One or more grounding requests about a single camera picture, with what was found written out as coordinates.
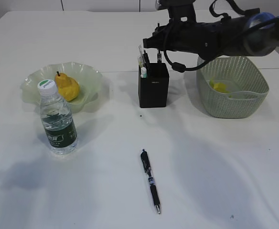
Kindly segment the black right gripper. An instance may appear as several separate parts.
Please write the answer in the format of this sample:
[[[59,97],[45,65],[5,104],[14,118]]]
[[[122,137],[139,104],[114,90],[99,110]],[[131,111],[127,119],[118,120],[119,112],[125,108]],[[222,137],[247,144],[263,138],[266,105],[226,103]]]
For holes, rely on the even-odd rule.
[[[169,14],[169,23],[157,26],[152,36],[143,39],[143,47],[160,51],[198,54],[198,42],[193,41],[197,26],[193,0],[162,0]]]

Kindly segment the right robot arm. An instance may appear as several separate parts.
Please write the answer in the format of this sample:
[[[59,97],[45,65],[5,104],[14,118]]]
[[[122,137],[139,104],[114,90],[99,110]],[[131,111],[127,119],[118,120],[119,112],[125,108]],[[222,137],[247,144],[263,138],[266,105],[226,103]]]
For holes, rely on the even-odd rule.
[[[167,9],[169,22],[157,26],[151,37],[143,39],[144,48],[162,51],[173,70],[197,71],[219,56],[266,56],[279,47],[279,16],[261,12],[259,8],[242,10],[230,0],[228,3],[239,14],[238,18],[216,13],[212,2],[209,11],[221,20],[198,22],[193,3],[192,0],[156,1],[157,10]],[[189,68],[172,62],[167,51],[195,53],[203,63]]]

